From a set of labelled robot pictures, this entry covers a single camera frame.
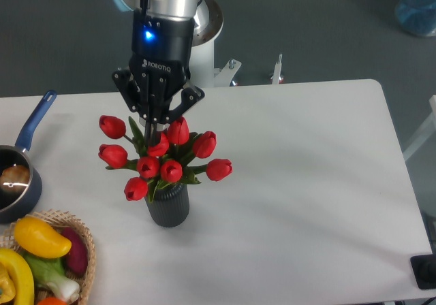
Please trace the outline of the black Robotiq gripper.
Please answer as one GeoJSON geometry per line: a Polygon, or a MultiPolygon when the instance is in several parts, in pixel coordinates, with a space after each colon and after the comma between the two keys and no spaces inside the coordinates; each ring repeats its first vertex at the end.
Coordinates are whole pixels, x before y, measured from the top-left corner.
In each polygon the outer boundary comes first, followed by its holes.
{"type": "Polygon", "coordinates": [[[144,126],[146,146],[160,143],[157,118],[171,124],[205,97],[204,91],[187,82],[194,19],[171,20],[134,11],[129,69],[118,68],[112,80],[131,112],[144,126]],[[181,90],[181,103],[170,109],[181,90]]]}

